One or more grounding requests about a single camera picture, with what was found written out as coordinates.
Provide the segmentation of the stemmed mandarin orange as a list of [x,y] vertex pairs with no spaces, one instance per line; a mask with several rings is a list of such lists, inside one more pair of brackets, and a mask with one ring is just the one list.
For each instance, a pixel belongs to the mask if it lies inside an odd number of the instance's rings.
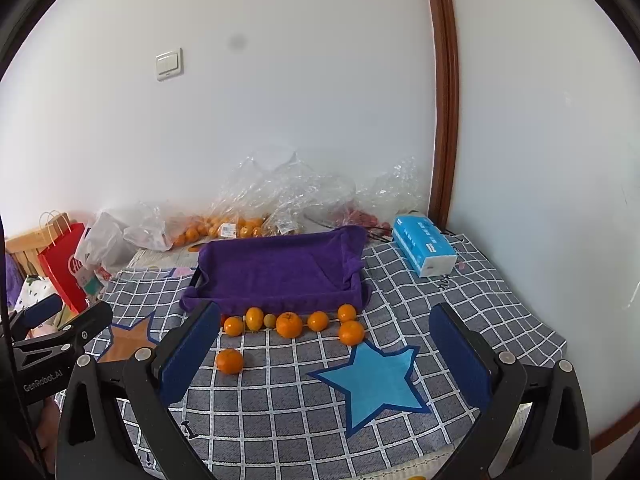
[[285,339],[295,339],[303,333],[304,323],[295,312],[283,312],[277,317],[276,331]]

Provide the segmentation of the lone orange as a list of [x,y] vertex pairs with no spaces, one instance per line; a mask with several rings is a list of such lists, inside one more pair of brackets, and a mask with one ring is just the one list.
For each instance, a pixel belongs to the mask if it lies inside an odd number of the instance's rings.
[[244,367],[243,355],[236,349],[224,349],[217,353],[216,369],[225,375],[237,375]]

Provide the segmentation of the red paper shopping bag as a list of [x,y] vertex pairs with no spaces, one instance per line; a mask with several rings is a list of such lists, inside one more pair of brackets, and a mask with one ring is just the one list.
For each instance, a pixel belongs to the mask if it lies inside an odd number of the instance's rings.
[[64,304],[73,314],[79,314],[88,307],[86,293],[78,285],[74,273],[77,269],[75,252],[85,226],[70,220],[66,212],[48,212],[44,216],[47,223],[41,229],[46,236],[46,246],[38,255],[39,262]]

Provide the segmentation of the small orange tangerine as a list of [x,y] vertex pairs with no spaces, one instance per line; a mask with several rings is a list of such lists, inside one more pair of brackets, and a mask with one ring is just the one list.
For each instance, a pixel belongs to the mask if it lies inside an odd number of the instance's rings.
[[329,315],[326,312],[316,311],[311,313],[307,318],[307,326],[315,333],[320,333],[322,330],[326,330],[330,324]]
[[342,304],[338,307],[336,315],[341,323],[346,323],[356,320],[357,311],[352,304]]

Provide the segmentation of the oval yellow orange fruit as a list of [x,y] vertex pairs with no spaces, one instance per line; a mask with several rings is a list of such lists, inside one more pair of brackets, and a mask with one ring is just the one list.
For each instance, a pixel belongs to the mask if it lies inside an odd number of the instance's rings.
[[261,308],[250,307],[245,313],[245,325],[251,332],[259,332],[264,325],[264,317]]

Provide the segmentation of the brown wooden door frame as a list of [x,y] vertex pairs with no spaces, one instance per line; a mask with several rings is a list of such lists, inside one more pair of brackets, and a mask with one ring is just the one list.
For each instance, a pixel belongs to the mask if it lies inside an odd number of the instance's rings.
[[428,216],[445,229],[456,171],[460,70],[454,0],[430,0],[435,52],[436,124]]

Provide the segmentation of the fruit print play mat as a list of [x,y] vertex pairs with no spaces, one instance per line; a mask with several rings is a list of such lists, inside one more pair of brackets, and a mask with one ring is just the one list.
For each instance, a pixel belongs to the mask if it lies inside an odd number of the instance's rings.
[[198,265],[198,252],[190,252],[186,247],[157,252],[156,250],[139,248],[128,263],[128,268],[135,269],[171,269],[195,268]]

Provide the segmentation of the blue tissue pack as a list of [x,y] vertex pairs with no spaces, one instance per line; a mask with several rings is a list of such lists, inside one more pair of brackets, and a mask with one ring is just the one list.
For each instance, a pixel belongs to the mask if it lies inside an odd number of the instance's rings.
[[429,218],[397,216],[392,235],[419,278],[445,276],[454,270],[457,252]]

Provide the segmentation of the large orange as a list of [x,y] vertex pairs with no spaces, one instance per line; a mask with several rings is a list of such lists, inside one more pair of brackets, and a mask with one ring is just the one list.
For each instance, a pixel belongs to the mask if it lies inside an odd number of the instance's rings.
[[361,344],[365,334],[364,327],[356,320],[343,322],[338,329],[338,339],[347,347]]

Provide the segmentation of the white plastic bag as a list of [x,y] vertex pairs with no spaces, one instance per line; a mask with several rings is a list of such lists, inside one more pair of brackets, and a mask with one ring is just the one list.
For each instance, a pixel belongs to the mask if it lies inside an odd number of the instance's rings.
[[126,224],[106,211],[101,212],[92,226],[85,228],[76,248],[75,258],[87,269],[103,269],[117,274],[126,268],[137,252],[136,246],[124,237]]

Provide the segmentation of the smooth round orange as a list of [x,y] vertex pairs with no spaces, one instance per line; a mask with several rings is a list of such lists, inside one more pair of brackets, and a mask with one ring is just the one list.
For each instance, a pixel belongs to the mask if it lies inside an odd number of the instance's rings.
[[222,328],[227,336],[239,337],[244,333],[245,323],[244,320],[238,316],[229,316],[224,320]]

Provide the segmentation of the clear bag of kumquats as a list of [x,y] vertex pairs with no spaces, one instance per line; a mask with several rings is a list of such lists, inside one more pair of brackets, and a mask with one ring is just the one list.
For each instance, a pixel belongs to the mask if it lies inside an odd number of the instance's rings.
[[256,238],[330,230],[344,221],[355,182],[315,170],[296,151],[250,154],[221,185],[207,218],[211,237]]

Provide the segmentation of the clear bag of oranges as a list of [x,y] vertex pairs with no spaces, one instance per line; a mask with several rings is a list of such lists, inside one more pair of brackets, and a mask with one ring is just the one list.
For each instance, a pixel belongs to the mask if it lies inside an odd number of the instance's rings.
[[187,229],[204,222],[200,214],[188,214],[166,202],[139,202],[124,214],[122,237],[137,248],[168,252]]

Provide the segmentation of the white wall light switch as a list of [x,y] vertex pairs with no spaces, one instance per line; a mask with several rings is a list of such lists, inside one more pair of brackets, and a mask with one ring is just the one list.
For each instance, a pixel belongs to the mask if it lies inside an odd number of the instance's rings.
[[155,57],[155,76],[157,81],[177,77],[183,73],[183,53],[178,48],[158,54]]

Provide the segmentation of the purple towel lined tray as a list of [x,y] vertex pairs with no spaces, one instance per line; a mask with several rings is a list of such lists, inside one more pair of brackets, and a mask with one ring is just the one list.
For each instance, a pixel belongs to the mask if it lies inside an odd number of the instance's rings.
[[370,296],[363,284],[366,243],[360,226],[210,242],[198,255],[180,307],[191,312],[213,301],[226,315],[251,307],[273,314],[334,312],[343,304],[360,311]]

